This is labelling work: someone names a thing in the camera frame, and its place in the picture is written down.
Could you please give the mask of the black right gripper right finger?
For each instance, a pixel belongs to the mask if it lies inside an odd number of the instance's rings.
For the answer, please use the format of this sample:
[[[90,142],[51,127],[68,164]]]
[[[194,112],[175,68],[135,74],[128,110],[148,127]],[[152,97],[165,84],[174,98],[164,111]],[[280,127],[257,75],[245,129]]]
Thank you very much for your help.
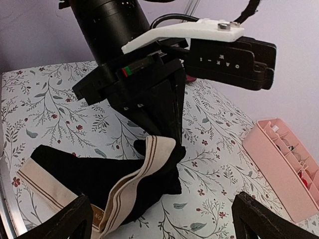
[[[246,192],[232,203],[237,239],[317,239],[318,236],[279,217]]]

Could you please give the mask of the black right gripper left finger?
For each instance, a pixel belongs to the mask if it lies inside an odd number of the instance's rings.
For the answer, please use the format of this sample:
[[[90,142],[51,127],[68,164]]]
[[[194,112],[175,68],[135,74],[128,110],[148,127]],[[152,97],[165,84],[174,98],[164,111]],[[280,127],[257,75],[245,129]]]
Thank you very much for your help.
[[[92,234],[93,209],[89,198],[80,195],[52,218],[19,239],[90,239]]]

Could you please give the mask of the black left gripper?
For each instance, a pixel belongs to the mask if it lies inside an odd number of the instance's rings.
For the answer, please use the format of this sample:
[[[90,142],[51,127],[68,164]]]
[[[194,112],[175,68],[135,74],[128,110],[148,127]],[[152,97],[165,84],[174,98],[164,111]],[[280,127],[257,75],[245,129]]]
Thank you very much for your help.
[[[148,134],[181,144],[185,81],[178,58],[156,53],[135,62],[100,65],[72,90],[88,105],[107,100]]]

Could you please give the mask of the black underwear beige waistband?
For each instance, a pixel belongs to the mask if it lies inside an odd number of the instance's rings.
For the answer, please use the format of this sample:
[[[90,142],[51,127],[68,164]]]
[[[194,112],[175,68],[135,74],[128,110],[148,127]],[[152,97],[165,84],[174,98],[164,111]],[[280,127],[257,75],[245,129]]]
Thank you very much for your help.
[[[177,164],[185,157],[184,146],[149,135],[134,148],[142,159],[79,158],[40,145],[18,175],[56,211],[86,195],[93,210],[92,238],[103,239],[140,218],[162,196],[181,194]]]

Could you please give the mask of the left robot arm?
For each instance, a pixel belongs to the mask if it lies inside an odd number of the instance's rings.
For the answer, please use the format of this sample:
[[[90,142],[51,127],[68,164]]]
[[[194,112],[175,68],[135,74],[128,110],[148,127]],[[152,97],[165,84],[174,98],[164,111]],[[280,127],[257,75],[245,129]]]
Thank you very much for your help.
[[[149,22],[136,0],[62,0],[71,8],[97,62],[80,80],[77,99],[110,106],[150,135],[182,143],[186,74],[181,61],[154,42],[131,53],[122,47],[146,33]]]

